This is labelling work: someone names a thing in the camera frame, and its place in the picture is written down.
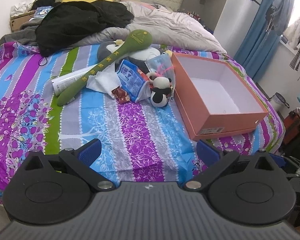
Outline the blue surgical mask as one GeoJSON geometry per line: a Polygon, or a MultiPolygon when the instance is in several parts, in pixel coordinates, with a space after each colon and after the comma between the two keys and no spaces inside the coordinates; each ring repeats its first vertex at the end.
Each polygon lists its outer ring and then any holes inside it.
{"type": "Polygon", "coordinates": [[[168,53],[163,53],[147,60],[145,64],[149,70],[148,76],[152,81],[160,78],[161,83],[166,84],[166,80],[169,80],[171,92],[168,96],[173,101],[176,81],[174,66],[170,55],[168,53]]]}

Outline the colourful striped bed sheet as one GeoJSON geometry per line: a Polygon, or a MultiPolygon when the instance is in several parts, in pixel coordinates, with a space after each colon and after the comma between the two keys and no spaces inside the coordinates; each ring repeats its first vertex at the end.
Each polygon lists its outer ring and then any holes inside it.
{"type": "Polygon", "coordinates": [[[51,80],[97,62],[97,45],[43,57],[36,47],[0,46],[0,204],[2,193],[31,150],[56,154],[99,139],[92,168],[114,183],[178,181],[205,170],[175,102],[119,104],[84,89],[58,107],[51,80]]]}

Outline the small panda plush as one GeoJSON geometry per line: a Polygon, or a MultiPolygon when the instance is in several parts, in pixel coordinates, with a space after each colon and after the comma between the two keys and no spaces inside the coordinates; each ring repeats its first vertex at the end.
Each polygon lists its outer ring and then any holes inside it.
{"type": "Polygon", "coordinates": [[[162,108],[168,104],[168,96],[172,92],[170,78],[161,76],[156,72],[147,73],[151,86],[151,104],[153,107],[162,108]]]}

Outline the red foil snack wrapper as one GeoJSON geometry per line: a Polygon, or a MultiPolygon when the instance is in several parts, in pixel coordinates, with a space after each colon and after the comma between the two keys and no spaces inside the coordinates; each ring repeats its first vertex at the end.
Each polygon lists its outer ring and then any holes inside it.
{"type": "Polygon", "coordinates": [[[130,101],[129,94],[121,87],[115,88],[114,90],[111,91],[111,93],[118,100],[119,104],[124,104],[130,101]]]}

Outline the red bag on floor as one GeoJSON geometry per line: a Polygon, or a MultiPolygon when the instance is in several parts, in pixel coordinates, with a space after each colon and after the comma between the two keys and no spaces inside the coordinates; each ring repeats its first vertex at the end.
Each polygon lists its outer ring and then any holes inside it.
{"type": "Polygon", "coordinates": [[[289,115],[283,121],[286,132],[283,143],[287,145],[297,135],[300,134],[300,115],[296,111],[289,112],[289,115]]]}

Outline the cardboard box by bed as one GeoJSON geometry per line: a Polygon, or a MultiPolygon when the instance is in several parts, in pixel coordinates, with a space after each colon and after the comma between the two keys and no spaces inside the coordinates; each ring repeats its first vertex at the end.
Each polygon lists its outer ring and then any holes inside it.
{"type": "Polygon", "coordinates": [[[18,31],[20,26],[25,23],[28,22],[30,19],[33,18],[35,13],[35,10],[31,10],[29,12],[26,12],[24,14],[18,15],[18,16],[13,16],[10,18],[10,30],[11,32],[15,32],[18,31]]]}

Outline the blue panda book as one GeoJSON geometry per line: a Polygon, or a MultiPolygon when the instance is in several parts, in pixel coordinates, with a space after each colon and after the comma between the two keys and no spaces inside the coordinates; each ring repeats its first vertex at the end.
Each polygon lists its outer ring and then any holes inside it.
{"type": "Polygon", "coordinates": [[[33,15],[34,18],[44,18],[51,10],[52,6],[38,7],[33,15]]]}

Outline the small lidded trash bin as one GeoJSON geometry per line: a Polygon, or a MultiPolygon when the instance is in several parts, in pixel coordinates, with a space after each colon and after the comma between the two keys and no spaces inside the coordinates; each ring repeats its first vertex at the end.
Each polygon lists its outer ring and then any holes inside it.
{"type": "Polygon", "coordinates": [[[287,101],[285,100],[285,98],[278,92],[276,92],[270,100],[271,105],[273,106],[273,108],[275,109],[275,111],[279,112],[282,109],[284,109],[285,107],[287,109],[290,109],[290,105],[287,103],[287,101]]]}

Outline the blue printed plastic packet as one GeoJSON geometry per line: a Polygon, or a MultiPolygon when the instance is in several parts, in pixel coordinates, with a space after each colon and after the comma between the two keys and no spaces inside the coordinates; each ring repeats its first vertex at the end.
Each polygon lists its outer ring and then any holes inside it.
{"type": "Polygon", "coordinates": [[[128,93],[131,101],[139,102],[151,96],[149,78],[138,66],[128,60],[122,60],[116,73],[121,87],[128,93]]]}

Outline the grey white penguin plush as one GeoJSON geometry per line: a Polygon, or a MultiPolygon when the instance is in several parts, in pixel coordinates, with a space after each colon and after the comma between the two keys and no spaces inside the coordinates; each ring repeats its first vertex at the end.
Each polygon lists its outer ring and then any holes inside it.
{"type": "MultiPolygon", "coordinates": [[[[101,43],[97,50],[97,59],[100,62],[101,60],[108,57],[110,54],[114,53],[124,44],[121,40],[116,41],[107,41],[101,43]]],[[[128,60],[129,62],[135,64],[139,68],[146,67],[146,61],[153,59],[157,56],[161,55],[161,52],[153,47],[148,47],[143,50],[133,51],[127,53],[120,57],[116,64],[120,64],[123,59],[128,60]]]]}

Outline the grey quilt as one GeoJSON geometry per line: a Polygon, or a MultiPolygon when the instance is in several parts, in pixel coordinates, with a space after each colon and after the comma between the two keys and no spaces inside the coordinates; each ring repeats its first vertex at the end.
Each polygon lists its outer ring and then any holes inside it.
{"type": "MultiPolygon", "coordinates": [[[[152,35],[154,44],[187,50],[226,52],[210,32],[204,29],[197,20],[185,13],[149,9],[145,5],[134,1],[119,3],[124,4],[134,15],[134,19],[130,24],[125,28],[106,28],[72,44],[68,48],[101,44],[105,41],[125,40],[131,31],[143,29],[152,35]]],[[[37,46],[35,30],[42,20],[43,18],[32,20],[23,24],[19,31],[4,35],[0,39],[0,46],[8,42],[18,42],[24,46],[37,46]]]]}

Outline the orange cardboard box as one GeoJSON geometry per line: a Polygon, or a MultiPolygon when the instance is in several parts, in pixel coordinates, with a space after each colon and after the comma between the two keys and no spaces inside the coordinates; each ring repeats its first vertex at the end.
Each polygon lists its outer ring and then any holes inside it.
{"type": "Polygon", "coordinates": [[[174,99],[190,139],[250,133],[268,110],[225,61],[172,54],[174,99]]]}

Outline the green plush massage stick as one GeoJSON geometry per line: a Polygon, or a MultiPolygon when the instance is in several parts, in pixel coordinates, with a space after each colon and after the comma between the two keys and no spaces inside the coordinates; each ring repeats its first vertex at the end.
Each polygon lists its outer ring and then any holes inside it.
{"type": "MultiPolygon", "coordinates": [[[[145,31],[143,29],[134,30],[129,33],[124,41],[124,44],[118,50],[95,65],[93,70],[101,72],[123,55],[133,51],[148,48],[152,44],[152,41],[152,35],[148,31],[145,31]]],[[[66,90],[64,90],[57,98],[57,106],[61,107],[69,103],[70,100],[74,98],[86,86],[86,77],[88,77],[88,73],[86,73],[80,80],[75,81],[66,90]]]]}

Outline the blue curtain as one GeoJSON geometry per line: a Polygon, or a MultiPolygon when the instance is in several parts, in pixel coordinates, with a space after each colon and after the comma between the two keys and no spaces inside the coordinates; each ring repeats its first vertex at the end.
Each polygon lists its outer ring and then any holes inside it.
{"type": "Polygon", "coordinates": [[[262,0],[250,29],[234,56],[254,82],[262,79],[280,41],[275,31],[267,29],[266,12],[272,2],[273,0],[262,0]]]}

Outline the hanging grey clothes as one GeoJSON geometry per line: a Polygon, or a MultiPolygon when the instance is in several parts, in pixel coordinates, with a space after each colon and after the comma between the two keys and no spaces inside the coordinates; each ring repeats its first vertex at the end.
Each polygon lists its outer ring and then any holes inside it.
{"type": "Polygon", "coordinates": [[[288,27],[293,5],[294,0],[273,0],[266,12],[267,30],[281,36],[288,27]]]}

